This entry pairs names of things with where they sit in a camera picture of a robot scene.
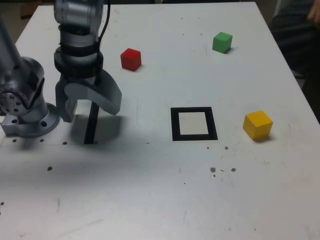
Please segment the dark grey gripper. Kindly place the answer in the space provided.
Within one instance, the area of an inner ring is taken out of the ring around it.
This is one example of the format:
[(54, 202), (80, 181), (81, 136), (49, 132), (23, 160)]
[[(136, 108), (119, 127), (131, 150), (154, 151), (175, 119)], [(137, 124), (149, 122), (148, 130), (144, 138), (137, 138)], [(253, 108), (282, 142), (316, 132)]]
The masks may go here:
[(117, 115), (121, 108), (122, 92), (116, 81), (105, 70), (101, 70), (99, 76), (89, 78), (62, 74), (55, 86), (55, 100), (62, 120), (71, 123), (78, 100), (89, 100), (105, 112)]

